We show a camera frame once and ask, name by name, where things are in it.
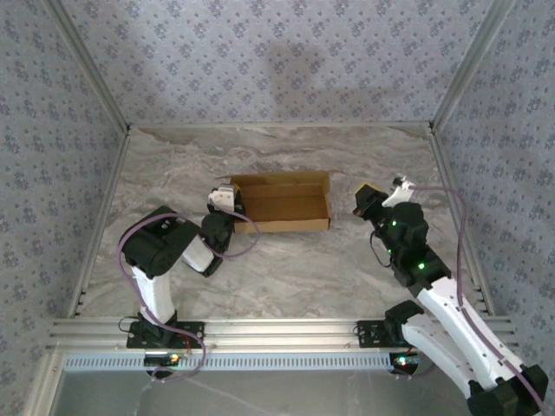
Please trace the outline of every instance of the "metal bracket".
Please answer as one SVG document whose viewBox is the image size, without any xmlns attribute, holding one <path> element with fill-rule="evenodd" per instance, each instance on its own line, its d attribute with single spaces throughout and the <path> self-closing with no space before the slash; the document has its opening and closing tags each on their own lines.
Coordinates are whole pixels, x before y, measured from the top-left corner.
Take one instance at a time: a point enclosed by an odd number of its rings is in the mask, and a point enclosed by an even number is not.
<svg viewBox="0 0 555 416">
<path fill-rule="evenodd" d="M 201 340 L 204 340 L 205 336 L 205 323 L 204 322 L 188 322 L 181 321 L 177 322 L 177 329 L 183 329 L 187 332 L 192 332 L 196 334 Z M 127 348 L 130 349 L 200 349 L 200 345 L 193 338 L 187 338 L 184 335 L 176 334 L 174 338 L 166 345 L 160 345 L 160 339 L 158 339 L 150 331 L 146 330 L 140 322 L 133 322 L 129 327 L 129 333 L 127 335 Z"/>
<path fill-rule="evenodd" d="M 394 341 L 385 326 L 385 321 L 358 321 L 355 326 L 360 348 L 408 348 L 404 340 Z"/>
</svg>

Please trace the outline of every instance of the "gray marble surface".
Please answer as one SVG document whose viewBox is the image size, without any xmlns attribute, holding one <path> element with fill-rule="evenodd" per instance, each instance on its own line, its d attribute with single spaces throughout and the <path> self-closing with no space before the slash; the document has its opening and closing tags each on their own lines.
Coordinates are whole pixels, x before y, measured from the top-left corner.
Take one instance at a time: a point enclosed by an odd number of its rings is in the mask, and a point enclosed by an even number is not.
<svg viewBox="0 0 555 416">
<path fill-rule="evenodd" d="M 417 184 L 439 184 L 423 129 L 198 127 L 150 133 L 132 133 L 82 315 L 138 310 L 115 261 L 117 242 L 131 224 L 163 204 L 199 224 L 217 177 L 282 170 L 332 171 L 330 230 L 264 234 L 253 251 L 224 262 L 209 278 L 179 261 L 170 276 L 180 317 L 372 317 L 411 298 L 375 260 L 371 225 L 351 212 L 354 191 L 363 181 L 389 189 L 401 172 Z M 430 224 L 428 241 L 453 270 L 456 232 L 446 196 L 427 193 L 415 200 Z M 229 252 L 242 250 L 251 239 L 233 236 Z M 381 246 L 377 251 L 387 257 Z M 464 280 L 470 294 L 466 272 Z"/>
</svg>

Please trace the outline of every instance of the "wall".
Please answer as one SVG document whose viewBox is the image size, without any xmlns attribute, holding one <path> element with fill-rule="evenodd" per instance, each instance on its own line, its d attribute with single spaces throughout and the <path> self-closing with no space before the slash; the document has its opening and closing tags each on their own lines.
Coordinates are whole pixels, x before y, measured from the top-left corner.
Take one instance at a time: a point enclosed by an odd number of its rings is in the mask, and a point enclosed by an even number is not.
<svg viewBox="0 0 555 416">
<path fill-rule="evenodd" d="M 0 414 L 67 312 L 119 134 L 37 0 L 0 2 Z"/>
<path fill-rule="evenodd" d="M 441 131 L 500 313 L 555 404 L 555 5 L 518 2 Z"/>
<path fill-rule="evenodd" d="M 64 3 L 133 124 L 429 120 L 490 4 Z"/>
</svg>

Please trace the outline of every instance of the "yellow part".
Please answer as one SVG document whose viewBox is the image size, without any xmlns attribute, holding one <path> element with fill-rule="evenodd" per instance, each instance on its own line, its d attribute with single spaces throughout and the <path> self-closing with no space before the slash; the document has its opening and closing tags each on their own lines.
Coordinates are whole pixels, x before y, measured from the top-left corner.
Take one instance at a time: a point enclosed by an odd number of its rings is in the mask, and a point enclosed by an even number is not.
<svg viewBox="0 0 555 416">
<path fill-rule="evenodd" d="M 372 189 L 376 189 L 378 192 L 383 192 L 380 188 L 378 188 L 375 185 L 371 185 L 368 182 L 362 182 L 362 184 L 358 187 L 358 189 L 355 191 L 355 193 L 358 193 L 365 185 L 369 186 Z"/>
</svg>

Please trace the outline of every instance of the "cardboard box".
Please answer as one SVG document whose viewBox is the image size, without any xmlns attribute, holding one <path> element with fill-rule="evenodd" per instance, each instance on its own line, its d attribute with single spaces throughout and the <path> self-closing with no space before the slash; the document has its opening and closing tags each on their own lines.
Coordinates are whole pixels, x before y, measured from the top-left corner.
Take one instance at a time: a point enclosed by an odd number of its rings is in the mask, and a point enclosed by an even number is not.
<svg viewBox="0 0 555 416">
<path fill-rule="evenodd" d="M 319 231 L 330 227 L 330 175 L 326 171 L 275 172 L 231 176 L 241 191 L 246 215 L 260 232 Z M 255 232 L 244 221 L 235 232 Z"/>
</svg>

